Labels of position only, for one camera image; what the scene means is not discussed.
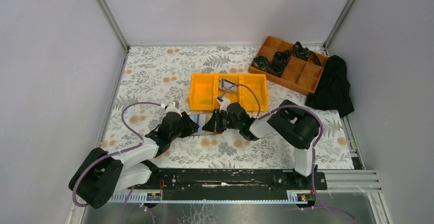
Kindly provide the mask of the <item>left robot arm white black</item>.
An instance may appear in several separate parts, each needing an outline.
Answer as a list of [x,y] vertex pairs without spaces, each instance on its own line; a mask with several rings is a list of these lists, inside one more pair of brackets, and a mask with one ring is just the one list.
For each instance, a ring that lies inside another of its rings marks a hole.
[[87,205],[98,209],[114,193],[145,184],[152,170],[144,161],[161,155],[170,148],[172,141],[194,134],[199,127],[186,112],[169,111],[162,122],[140,140],[140,147],[112,153],[100,147],[91,150],[72,176],[68,188],[74,197],[80,197]]

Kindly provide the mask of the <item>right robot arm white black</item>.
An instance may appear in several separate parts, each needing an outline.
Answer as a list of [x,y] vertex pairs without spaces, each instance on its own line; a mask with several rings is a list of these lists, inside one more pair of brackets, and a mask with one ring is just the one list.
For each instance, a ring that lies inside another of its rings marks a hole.
[[254,118],[237,102],[217,98],[220,108],[201,125],[201,130],[223,133],[228,129],[238,130],[248,141],[256,141],[276,132],[294,147],[294,171],[302,176],[312,174],[314,164],[313,147],[322,136],[323,125],[309,109],[284,100],[271,112]]

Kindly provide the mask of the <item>brown leather card holder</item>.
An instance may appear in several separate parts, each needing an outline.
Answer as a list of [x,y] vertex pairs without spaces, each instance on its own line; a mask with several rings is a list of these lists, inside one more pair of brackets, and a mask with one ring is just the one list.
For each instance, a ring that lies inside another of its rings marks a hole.
[[190,136],[208,136],[208,135],[218,135],[219,132],[209,132],[203,130],[203,126],[211,119],[212,113],[206,114],[194,114],[189,116],[195,123],[199,125],[199,128]]

